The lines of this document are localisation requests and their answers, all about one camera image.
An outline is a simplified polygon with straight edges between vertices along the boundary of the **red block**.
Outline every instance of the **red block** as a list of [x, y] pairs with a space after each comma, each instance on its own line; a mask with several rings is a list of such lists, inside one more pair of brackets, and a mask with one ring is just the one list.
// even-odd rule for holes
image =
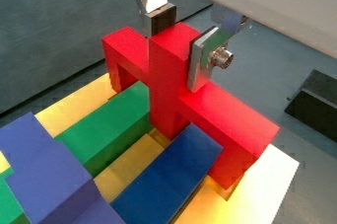
[[[173, 139], [191, 121], [225, 147], [209, 175], [227, 188], [259, 158], [279, 128], [211, 82], [198, 92], [187, 91], [189, 42], [197, 36], [194, 29], [176, 24], [150, 38], [148, 59], [146, 40], [124, 29], [104, 38], [104, 51], [109, 73], [118, 73], [109, 64], [113, 61], [148, 84], [152, 124], [160, 132]], [[126, 83], [129, 76], [121, 73], [118, 82]]]
[[148, 41], [129, 27], [102, 38], [112, 88], [121, 92], [140, 80], [148, 85]]

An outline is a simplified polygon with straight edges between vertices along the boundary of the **block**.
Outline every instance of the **block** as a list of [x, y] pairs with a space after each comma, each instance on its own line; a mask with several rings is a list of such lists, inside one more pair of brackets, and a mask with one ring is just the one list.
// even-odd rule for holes
[[61, 143], [6, 179], [34, 223], [70, 223], [100, 197], [94, 182]]
[[117, 212], [102, 197], [92, 203], [72, 224], [125, 224]]
[[36, 114], [52, 137], [57, 136], [116, 95], [105, 74]]
[[148, 92], [137, 82], [56, 137], [92, 177], [152, 128]]
[[137, 80], [148, 85], [146, 39], [130, 28], [124, 28], [101, 41], [113, 90], [124, 91]]
[[189, 43], [198, 35], [177, 23], [146, 41], [125, 28], [104, 38], [104, 53], [113, 61], [108, 68], [117, 82], [126, 81], [114, 70], [120, 64], [149, 86], [150, 122], [164, 136], [173, 140], [193, 122], [226, 148], [209, 176], [227, 189], [259, 158], [279, 127], [211, 82], [195, 93], [186, 90]]
[[164, 147], [146, 134], [104, 169], [94, 182], [108, 202], [113, 201], [162, 151]]
[[285, 112], [337, 141], [337, 79], [313, 70]]
[[0, 128], [0, 150], [16, 171], [28, 166], [54, 140], [29, 112]]
[[169, 223], [221, 150], [194, 125], [185, 129], [110, 203], [128, 224]]
[[298, 163], [271, 144], [226, 201], [203, 186], [176, 224], [271, 224]]
[[24, 210], [16, 197], [8, 188], [4, 179], [0, 178], [0, 223], [1, 224], [28, 224]]

